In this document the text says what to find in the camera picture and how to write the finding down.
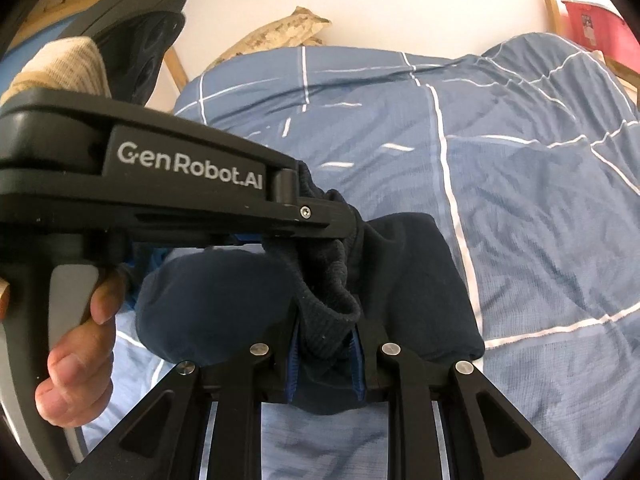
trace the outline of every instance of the red storage bin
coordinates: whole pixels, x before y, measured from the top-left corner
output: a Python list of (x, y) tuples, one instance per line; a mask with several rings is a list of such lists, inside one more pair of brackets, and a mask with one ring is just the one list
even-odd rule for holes
[(625, 20), (598, 4), (562, 0), (571, 23), (572, 41), (601, 50), (606, 56), (640, 72), (640, 43)]

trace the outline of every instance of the human hand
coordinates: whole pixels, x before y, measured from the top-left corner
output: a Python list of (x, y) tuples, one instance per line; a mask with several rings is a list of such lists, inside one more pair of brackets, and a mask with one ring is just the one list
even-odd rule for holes
[(107, 407), (113, 391), (114, 316), (125, 293), (126, 279), (111, 270), (91, 297), (91, 317), (62, 336), (49, 353), (49, 378), (36, 388), (35, 401), (51, 424), (82, 426)]

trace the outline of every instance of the screw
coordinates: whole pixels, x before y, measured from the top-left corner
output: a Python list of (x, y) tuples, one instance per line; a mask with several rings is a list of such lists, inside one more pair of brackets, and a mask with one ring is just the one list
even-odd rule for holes
[(252, 345), (251, 348), (249, 348), (249, 352), (251, 352), (253, 355), (267, 355), (268, 351), (269, 346), (265, 345), (264, 343), (256, 343), (255, 345)]
[(474, 371), (474, 366), (469, 361), (458, 361), (456, 370), (463, 375), (471, 375)]
[(386, 355), (398, 355), (400, 347), (396, 343), (384, 343), (382, 345), (382, 353)]
[(175, 369), (180, 375), (189, 375), (196, 369), (196, 365), (191, 361), (182, 361), (175, 365)]

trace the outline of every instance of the dark fabric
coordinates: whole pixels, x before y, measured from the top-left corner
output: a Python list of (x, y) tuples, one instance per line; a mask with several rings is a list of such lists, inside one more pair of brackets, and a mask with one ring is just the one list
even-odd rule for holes
[[(300, 163), (300, 194), (325, 193)], [(369, 222), (355, 208), (344, 240), (265, 239), (266, 254), (209, 250), (152, 273), (138, 298), (140, 341), (170, 362), (221, 362), (300, 311), (300, 369), (293, 403), (336, 413), (361, 402), (353, 391), (351, 333), (361, 316), (391, 341), (442, 364), (484, 353), (464, 282), (433, 218), (402, 213)]]

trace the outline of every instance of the blue duvet cover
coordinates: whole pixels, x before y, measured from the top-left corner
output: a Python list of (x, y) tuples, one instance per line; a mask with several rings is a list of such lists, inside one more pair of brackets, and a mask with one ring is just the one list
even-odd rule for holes
[[(365, 219), (430, 213), (486, 343), (476, 364), (580, 478), (604, 478), (640, 426), (640, 125), (604, 65), (551, 34), (456, 60), (284, 48), (204, 73), (175, 112), (304, 160)], [(133, 315), (90, 446), (170, 369)], [(385, 410), (265, 406), (263, 478), (386, 478)]]

